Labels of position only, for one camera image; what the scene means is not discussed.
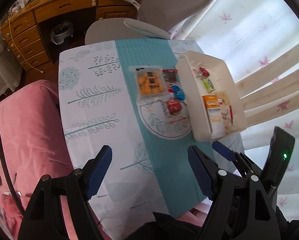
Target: wooden floor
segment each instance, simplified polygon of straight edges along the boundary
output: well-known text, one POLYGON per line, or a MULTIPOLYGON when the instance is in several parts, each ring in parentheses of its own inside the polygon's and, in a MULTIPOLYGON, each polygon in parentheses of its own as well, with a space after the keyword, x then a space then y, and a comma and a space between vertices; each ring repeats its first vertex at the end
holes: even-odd
MULTIPOLYGON (((76 40, 73 41, 73 43, 70 46, 68 46, 64 50, 76 48, 76 47, 83 46, 83 45, 84 45, 84 37, 82 35, 80 35, 80 36, 78 36, 78 38, 76 40)), ((16 88, 15 91, 21 89, 22 87, 24 87, 30 83, 33 83, 33 82, 35 82, 37 80, 41 80, 41 79, 48 80, 48 81, 58 85, 58 59, 55 63, 50 61, 46 64, 42 64, 38 67, 38 69, 42 70, 44 73, 41 73, 40 71, 37 71, 35 69, 32 69, 27 72, 25 70, 23 70, 19 86, 16 88)), ((12 94, 12 91, 10 89, 6 90, 6 92, 3 95, 1 95, 0 101, 2 101, 3 99, 5 99, 6 97, 8 97, 11 94, 12 94)))

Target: chair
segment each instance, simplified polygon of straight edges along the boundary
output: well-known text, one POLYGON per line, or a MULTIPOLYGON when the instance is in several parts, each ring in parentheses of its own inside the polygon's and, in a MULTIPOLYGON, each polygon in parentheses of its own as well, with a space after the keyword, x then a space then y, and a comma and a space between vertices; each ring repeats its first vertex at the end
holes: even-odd
POLYGON ((211 0, 124 0, 138 10, 139 20, 108 18, 94 22, 87 30, 85 45, 131 38, 170 39, 173 27, 204 8, 211 0))

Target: pink bedding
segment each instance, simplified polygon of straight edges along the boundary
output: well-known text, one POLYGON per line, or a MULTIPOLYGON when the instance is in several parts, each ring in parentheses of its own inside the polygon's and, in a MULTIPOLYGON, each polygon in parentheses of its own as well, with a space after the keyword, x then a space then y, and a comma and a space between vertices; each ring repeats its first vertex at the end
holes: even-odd
MULTIPOLYGON (((15 181, 15 190, 23 196, 25 208, 42 175, 56 178, 67 176, 73 170, 56 104, 58 88, 46 80, 31 83, 0 102, 0 132, 6 163, 11 180, 15 181)), ((5 209, 7 224, 16 239, 22 217, 12 198, 3 195, 9 189, 1 163, 0 175, 0 208, 5 209)), ((66 197, 62 196, 61 202, 69 238, 76 240, 66 197)), ((190 212, 179 220, 198 226, 203 224, 203 220, 190 212)), ((100 231, 105 240, 110 239, 100 231)))

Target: metal bolt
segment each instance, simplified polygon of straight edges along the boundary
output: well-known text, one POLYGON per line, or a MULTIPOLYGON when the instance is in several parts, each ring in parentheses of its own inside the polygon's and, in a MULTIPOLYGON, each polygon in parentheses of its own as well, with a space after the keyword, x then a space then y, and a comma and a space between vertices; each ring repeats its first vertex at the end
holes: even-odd
POLYGON ((251 180, 256 182, 258 181, 258 177, 256 175, 251 175, 251 180))
POLYGON ((75 169, 74 172, 73 172, 73 174, 74 175, 80 175, 80 174, 82 174, 82 172, 83 172, 82 169, 75 169))
POLYGON ((226 175, 227 175, 227 172, 224 171, 224 170, 219 170, 219 171, 218 171, 218 174, 219 174, 220 176, 226 176, 226 175))
POLYGON ((48 179, 49 179, 49 175, 48 174, 45 174, 45 175, 43 175, 42 177, 41 177, 41 180, 42 181, 47 181, 48 179))

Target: black cable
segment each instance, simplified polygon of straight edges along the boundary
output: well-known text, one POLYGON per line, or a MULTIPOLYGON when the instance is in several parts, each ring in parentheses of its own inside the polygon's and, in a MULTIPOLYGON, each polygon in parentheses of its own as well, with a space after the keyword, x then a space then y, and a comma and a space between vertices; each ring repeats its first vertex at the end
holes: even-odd
POLYGON ((2 168, 3 168, 3 172, 4 172, 4 176, 6 178, 8 188, 11 192, 11 196, 13 197, 13 200, 15 201, 15 204, 16 204, 19 212, 22 214, 22 216, 24 216, 25 210, 23 208, 23 205, 22 205, 20 199, 18 198, 18 196, 16 194, 13 183, 11 182, 11 177, 9 176, 9 173, 8 173, 4 150, 3 150, 1 133, 0 133, 0 160, 1 160, 2 168))

